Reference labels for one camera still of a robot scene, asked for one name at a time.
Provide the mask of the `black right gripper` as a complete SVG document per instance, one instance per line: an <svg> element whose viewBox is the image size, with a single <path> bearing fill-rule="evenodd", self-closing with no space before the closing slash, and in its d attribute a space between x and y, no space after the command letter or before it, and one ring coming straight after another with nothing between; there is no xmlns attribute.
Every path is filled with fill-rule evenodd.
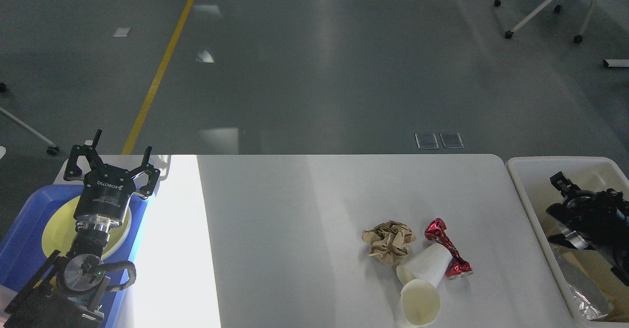
<svg viewBox="0 0 629 328"><path fill-rule="evenodd" d="M582 189L561 171L552 175L551 185L560 192L562 203L553 203L545 210L551 218L557 221L560 232L549 235L548 242L566 249L596 250L589 240L588 230L591 225L586 225L584 216L591 201L592 195L582 195Z"/></svg>

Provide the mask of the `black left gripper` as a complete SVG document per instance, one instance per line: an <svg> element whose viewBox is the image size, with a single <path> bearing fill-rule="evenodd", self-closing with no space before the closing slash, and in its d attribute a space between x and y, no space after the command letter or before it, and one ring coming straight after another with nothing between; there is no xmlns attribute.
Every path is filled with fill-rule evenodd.
<svg viewBox="0 0 629 328"><path fill-rule="evenodd" d="M73 145L63 172L63 180L81 181L84 185L74 212L77 231L108 231L122 226L132 194L146 200L159 182L160 169L150 163L150 145L144 150L140 165L129 171L103 162L97 152L102 133L97 130L91 143ZM136 180L144 176L144 183L137 185Z"/></svg>

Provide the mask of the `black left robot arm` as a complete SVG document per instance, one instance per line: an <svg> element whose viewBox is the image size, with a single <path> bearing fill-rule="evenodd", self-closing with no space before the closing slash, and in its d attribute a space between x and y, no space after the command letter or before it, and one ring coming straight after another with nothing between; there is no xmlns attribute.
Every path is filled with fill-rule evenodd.
<svg viewBox="0 0 629 328"><path fill-rule="evenodd" d="M64 180L83 183L69 250L53 250L7 303L5 328L98 328L104 295L137 279L130 259L107 263L104 252L112 230L127 223L132 197L153 196L160 169L150 162L151 146L131 170L103 162L97 152L101 134L97 130L91 144L74 145L66 162Z"/></svg>

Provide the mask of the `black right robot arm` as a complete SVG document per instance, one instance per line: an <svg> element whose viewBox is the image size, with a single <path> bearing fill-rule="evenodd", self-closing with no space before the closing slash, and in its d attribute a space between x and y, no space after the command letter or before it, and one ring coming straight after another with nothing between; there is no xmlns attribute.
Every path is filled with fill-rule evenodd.
<svg viewBox="0 0 629 328"><path fill-rule="evenodd" d="M560 171L549 178L563 198L546 208L561 225L561 232L547 237L549 243L568 249L595 250L611 265L624 284L629 280L628 201L623 192L583 190Z"/></svg>

